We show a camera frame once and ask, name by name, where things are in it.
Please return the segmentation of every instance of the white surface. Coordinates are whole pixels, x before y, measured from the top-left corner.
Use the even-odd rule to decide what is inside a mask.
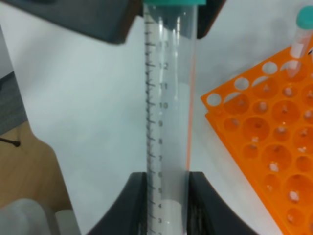
[[[192,171],[203,171],[260,234],[281,234],[204,118],[200,95],[292,42],[294,0],[229,0],[198,42]],[[82,234],[131,172],[145,171],[143,25],[114,47],[0,4],[0,24],[34,134],[56,152]]]
[[[2,235],[59,235],[54,213],[31,199],[19,199],[0,209]]]
[[[13,67],[0,26],[0,79],[8,75],[12,71]]]

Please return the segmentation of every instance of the gray object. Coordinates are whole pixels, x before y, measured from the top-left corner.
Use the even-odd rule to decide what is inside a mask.
[[[4,0],[65,28],[103,40],[124,43],[141,0]]]
[[[27,121],[14,73],[0,79],[0,135]]]
[[[0,209],[1,235],[80,235],[73,211],[56,214],[38,202],[23,198]]]

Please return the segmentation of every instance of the rack hole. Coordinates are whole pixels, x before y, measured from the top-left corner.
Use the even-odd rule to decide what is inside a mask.
[[[272,144],[265,148],[262,160],[266,168],[273,172],[280,172],[291,165],[292,157],[284,146]]]
[[[313,183],[304,175],[293,175],[287,179],[284,192],[289,201],[299,205],[313,203]]]
[[[246,79],[244,77],[238,78],[234,83],[235,88],[240,90],[240,91],[247,89],[249,87],[249,85],[250,85],[250,83],[249,83],[248,79]]]
[[[282,124],[292,124],[300,118],[300,111],[294,102],[282,100],[273,106],[272,116]]]
[[[251,142],[262,141],[269,135],[269,125],[260,117],[250,117],[243,124],[243,134]]]
[[[224,108],[232,115],[243,114],[249,108],[249,99],[245,94],[231,93],[224,100]]]
[[[267,76],[259,77],[252,83],[252,90],[256,96],[264,99],[272,98],[278,93],[275,79]]]
[[[305,217],[303,213],[296,209],[296,208],[291,208],[287,211],[287,221],[296,226],[299,227],[304,223]]]
[[[239,126],[239,121],[232,117],[232,118],[228,118],[224,121],[224,128],[226,131],[236,131],[238,129]]]
[[[208,96],[206,101],[210,106],[218,106],[221,103],[222,98],[219,94],[213,93]]]
[[[274,74],[278,70],[277,65],[274,62],[267,62],[263,64],[262,71],[267,74]]]
[[[290,60],[280,68],[280,75],[289,82],[300,82],[307,76],[307,68],[297,60]]]
[[[294,145],[301,153],[313,153],[313,128],[303,127],[298,129],[293,137]]]

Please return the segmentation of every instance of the tube cap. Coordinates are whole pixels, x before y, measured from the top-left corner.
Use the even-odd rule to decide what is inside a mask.
[[[297,25],[301,29],[313,29],[313,6],[305,6],[299,11]]]
[[[178,5],[205,5],[206,0],[144,0],[145,4],[178,6]]]

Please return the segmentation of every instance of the printed number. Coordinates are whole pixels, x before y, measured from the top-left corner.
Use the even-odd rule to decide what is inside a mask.
[[[167,109],[168,108],[168,103],[160,103],[160,108]]]
[[[160,87],[167,90],[167,83],[160,83]]]
[[[167,63],[167,62],[165,62],[165,63],[161,63],[161,62],[160,62],[160,69],[165,69],[165,70],[167,70],[167,69],[168,69],[168,63]]]

